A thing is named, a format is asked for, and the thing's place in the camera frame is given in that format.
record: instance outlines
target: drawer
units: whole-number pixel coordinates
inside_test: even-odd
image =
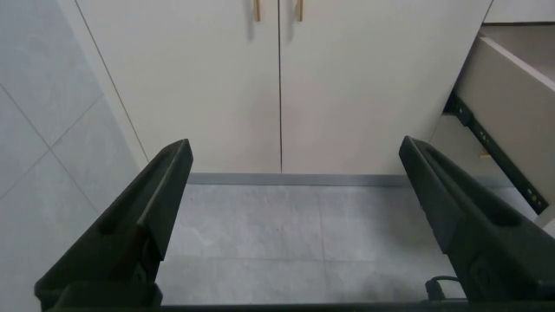
[[[477,178],[506,179],[474,134],[454,115],[442,115],[430,144]]]
[[[555,26],[489,26],[455,93],[521,173],[555,202]]]

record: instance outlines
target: gray baseboard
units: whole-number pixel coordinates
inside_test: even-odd
[[[513,186],[508,179],[476,177],[486,187]],[[192,185],[333,185],[410,186],[406,175],[343,175],[286,173],[191,173]]]

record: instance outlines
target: white cabinet door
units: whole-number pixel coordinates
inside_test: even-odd
[[[404,173],[430,140],[489,0],[280,1],[283,171]]]
[[[280,172],[278,1],[78,4],[149,159],[188,138],[194,172]]]

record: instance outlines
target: black cable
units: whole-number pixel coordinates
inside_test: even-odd
[[[441,285],[439,281],[454,281],[459,282],[457,277],[452,276],[436,276],[429,281],[426,282],[426,291],[428,293],[428,300],[429,301],[441,301],[445,300],[445,294],[441,289]]]

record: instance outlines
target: wall tile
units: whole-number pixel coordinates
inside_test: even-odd
[[[53,151],[98,211],[139,174],[102,96],[53,146]]]
[[[0,200],[0,310],[39,311],[33,287],[97,213],[46,153]]]
[[[47,149],[46,144],[0,86],[0,197]]]
[[[52,146],[100,87],[55,1],[2,1],[0,29],[0,83]]]

